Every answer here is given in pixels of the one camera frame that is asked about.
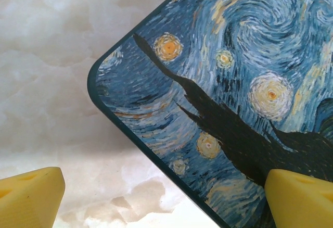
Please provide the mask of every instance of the painted coaster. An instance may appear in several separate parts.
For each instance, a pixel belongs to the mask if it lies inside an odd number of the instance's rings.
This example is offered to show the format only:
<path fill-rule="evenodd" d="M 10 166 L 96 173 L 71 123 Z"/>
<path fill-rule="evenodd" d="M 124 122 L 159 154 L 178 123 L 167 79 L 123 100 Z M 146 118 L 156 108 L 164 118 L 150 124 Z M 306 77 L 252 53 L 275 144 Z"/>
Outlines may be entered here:
<path fill-rule="evenodd" d="M 275 227 L 271 169 L 333 181 L 333 0 L 167 0 L 94 104 L 221 227 Z"/>

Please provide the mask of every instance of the orange star center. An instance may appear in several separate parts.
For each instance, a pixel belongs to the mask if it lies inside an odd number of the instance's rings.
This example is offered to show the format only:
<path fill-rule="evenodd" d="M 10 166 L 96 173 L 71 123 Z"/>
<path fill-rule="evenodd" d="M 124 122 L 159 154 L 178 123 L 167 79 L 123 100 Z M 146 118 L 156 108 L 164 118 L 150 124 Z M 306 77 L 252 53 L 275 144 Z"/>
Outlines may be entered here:
<path fill-rule="evenodd" d="M 274 91 L 269 91 L 268 92 L 268 97 L 270 99 L 276 99 L 276 93 Z"/>
<path fill-rule="evenodd" d="M 167 54 L 171 55 L 171 54 L 173 54 L 173 53 L 175 52 L 175 50 L 176 50 L 176 45 L 174 44 L 174 42 L 166 42 L 166 43 L 164 43 L 164 45 L 163 45 L 163 50 L 164 50 Z"/>
<path fill-rule="evenodd" d="M 222 55 L 221 59 L 224 61 L 224 62 L 228 62 L 228 57 L 226 57 L 225 55 Z"/>

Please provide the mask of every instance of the marble texture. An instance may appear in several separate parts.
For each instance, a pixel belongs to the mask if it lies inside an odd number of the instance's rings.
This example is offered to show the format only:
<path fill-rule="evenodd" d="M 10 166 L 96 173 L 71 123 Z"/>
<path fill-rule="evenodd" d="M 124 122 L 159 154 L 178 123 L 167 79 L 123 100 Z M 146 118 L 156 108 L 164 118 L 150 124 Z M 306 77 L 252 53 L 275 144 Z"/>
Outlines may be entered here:
<path fill-rule="evenodd" d="M 99 110 L 87 73 L 163 0 L 0 0 L 0 178 L 59 166 L 54 227 L 217 227 Z"/>

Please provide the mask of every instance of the glowing star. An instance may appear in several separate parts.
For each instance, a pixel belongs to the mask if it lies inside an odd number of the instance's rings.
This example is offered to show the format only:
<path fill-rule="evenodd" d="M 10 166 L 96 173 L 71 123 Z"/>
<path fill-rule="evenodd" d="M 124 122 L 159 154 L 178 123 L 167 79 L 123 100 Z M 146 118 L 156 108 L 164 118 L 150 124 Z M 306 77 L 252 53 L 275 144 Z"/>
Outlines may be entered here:
<path fill-rule="evenodd" d="M 183 159 L 177 159 L 170 163 L 169 167 L 178 175 L 182 176 L 188 169 L 187 161 Z"/>
<path fill-rule="evenodd" d="M 230 68 L 234 64 L 233 55 L 228 50 L 218 52 L 216 55 L 216 62 L 219 68 Z"/>
<path fill-rule="evenodd" d="M 121 52 L 121 46 L 113 51 L 101 64 L 98 68 L 99 70 L 110 70 L 112 66 L 117 66 L 121 63 L 124 55 Z"/>
<path fill-rule="evenodd" d="M 161 60 L 173 61 L 181 55 L 183 46 L 176 36 L 170 33 L 165 33 L 155 40 L 154 50 Z"/>
<path fill-rule="evenodd" d="M 253 79 L 248 97 L 260 116 L 281 120 L 291 107 L 292 95 L 288 81 L 270 72 Z"/>
<path fill-rule="evenodd" d="M 202 156 L 208 159 L 215 158 L 221 151 L 218 140 L 205 132 L 202 132 L 197 140 L 197 149 Z"/>

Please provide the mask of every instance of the coaster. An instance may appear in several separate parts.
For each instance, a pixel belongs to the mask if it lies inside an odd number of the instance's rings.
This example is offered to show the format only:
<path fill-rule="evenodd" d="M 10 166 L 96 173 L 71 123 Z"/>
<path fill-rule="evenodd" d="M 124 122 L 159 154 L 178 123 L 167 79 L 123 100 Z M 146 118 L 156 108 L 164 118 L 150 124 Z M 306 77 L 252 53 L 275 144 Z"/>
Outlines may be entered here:
<path fill-rule="evenodd" d="M 271 169 L 333 181 L 332 30 L 333 0 L 166 0 L 88 91 L 219 226 L 275 227 Z"/>

